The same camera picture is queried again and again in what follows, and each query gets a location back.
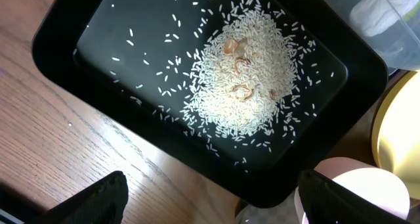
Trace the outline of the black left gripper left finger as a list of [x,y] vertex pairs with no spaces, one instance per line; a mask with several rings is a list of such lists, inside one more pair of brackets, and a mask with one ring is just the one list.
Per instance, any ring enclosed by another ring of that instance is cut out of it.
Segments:
[[31,222],[120,224],[128,199],[126,176],[122,171],[114,171]]

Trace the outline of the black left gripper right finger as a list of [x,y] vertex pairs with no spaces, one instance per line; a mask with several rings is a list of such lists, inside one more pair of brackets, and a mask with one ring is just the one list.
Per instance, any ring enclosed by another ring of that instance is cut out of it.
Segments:
[[364,200],[313,169],[301,172],[298,188],[304,214],[309,223],[407,223],[405,219]]

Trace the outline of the pink white bowl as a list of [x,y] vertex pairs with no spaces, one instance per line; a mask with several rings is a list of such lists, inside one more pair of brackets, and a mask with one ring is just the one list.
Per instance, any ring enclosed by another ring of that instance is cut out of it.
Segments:
[[314,170],[382,210],[407,219],[408,190],[393,173],[345,157],[323,160]]

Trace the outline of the yellow plate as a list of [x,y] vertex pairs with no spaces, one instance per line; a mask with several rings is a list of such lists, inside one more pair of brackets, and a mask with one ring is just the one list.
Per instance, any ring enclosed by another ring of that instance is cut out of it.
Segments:
[[419,72],[400,78],[379,103],[371,130],[376,165],[402,180],[419,199]]

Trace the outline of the clump of cooked rice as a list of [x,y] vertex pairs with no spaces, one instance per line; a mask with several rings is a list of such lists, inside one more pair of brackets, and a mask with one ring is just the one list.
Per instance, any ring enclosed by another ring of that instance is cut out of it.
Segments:
[[234,166],[296,145],[347,79],[275,0],[103,0],[94,19],[129,102]]

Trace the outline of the white tissue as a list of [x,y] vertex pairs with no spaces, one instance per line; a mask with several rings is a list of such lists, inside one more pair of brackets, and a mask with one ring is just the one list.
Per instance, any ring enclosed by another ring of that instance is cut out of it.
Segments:
[[419,0],[361,0],[349,14],[350,25],[365,37],[374,37],[400,20],[412,19]]

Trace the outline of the black waste tray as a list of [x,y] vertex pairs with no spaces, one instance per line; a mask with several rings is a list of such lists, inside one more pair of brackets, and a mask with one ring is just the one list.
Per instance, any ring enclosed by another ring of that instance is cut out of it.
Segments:
[[[205,46],[251,11],[287,38],[297,79],[266,127],[234,136],[187,104]],[[281,203],[388,81],[324,0],[54,0],[32,55],[49,80],[259,208]]]

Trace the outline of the clear plastic bin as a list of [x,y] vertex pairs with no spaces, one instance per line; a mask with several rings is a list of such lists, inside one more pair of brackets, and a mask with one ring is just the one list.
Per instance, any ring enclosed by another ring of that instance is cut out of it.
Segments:
[[419,70],[419,0],[324,0],[389,68]]

